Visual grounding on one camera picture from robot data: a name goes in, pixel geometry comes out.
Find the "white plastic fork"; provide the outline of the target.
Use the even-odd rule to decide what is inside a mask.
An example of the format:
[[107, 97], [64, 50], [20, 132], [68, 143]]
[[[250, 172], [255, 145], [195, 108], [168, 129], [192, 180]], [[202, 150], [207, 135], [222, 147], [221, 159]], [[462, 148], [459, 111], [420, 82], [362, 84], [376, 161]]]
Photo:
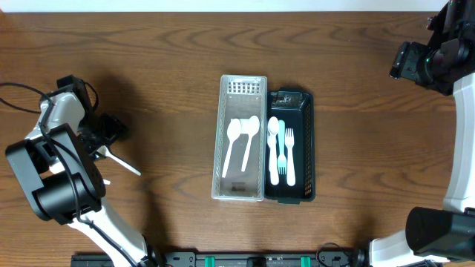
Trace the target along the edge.
[[293, 147], [295, 144], [294, 132], [292, 128], [287, 128], [285, 130], [285, 146], [287, 149], [287, 171], [286, 171], [286, 182], [288, 186], [294, 186], [296, 184], [295, 178], [295, 166], [294, 166], [294, 157], [293, 157]]
[[272, 185], [279, 183], [278, 163], [277, 163], [277, 140], [271, 133], [267, 134], [267, 145], [269, 146], [269, 172]]

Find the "clear perforated plastic basket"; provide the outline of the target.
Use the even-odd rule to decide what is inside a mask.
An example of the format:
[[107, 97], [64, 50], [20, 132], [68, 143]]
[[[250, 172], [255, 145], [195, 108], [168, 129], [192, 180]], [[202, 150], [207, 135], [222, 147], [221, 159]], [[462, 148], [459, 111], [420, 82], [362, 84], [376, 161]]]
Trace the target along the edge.
[[[212, 174], [212, 197], [216, 200], [263, 200], [266, 173], [266, 105], [267, 78], [265, 76], [223, 75], [220, 95]], [[240, 132], [232, 147], [232, 156], [226, 178], [222, 178], [223, 164], [229, 147], [227, 128], [232, 119], [257, 116], [260, 130], [252, 138], [249, 160], [241, 171], [248, 135]]]

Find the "pale blue plastic fork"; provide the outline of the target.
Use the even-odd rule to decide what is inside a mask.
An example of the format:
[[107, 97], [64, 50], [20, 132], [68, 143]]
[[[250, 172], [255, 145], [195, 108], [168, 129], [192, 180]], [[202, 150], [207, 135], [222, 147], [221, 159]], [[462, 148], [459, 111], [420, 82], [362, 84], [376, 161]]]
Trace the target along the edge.
[[279, 153], [278, 153], [278, 174], [279, 175], [284, 175], [286, 174], [286, 155], [285, 155], [285, 121], [282, 119], [278, 120], [279, 123], [279, 132], [278, 132], [278, 148], [279, 148]]

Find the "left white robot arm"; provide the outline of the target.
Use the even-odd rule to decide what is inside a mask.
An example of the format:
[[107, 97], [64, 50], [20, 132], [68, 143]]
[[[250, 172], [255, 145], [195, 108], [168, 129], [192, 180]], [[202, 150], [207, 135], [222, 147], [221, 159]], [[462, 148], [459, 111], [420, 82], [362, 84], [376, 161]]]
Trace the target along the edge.
[[43, 94], [35, 128], [7, 147], [7, 161], [37, 217], [82, 232], [115, 266], [158, 266], [144, 236], [107, 201], [104, 180], [76, 135], [84, 118], [75, 93]]

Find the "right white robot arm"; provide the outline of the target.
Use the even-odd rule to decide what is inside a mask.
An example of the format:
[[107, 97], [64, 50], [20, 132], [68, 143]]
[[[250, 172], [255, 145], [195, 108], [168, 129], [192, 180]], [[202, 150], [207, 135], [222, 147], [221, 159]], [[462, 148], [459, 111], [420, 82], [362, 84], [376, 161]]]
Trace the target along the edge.
[[474, 2], [447, 1], [426, 43], [402, 42], [390, 77], [453, 101], [448, 181], [438, 208], [416, 206], [403, 229], [369, 241], [354, 266], [444, 266], [474, 261]]

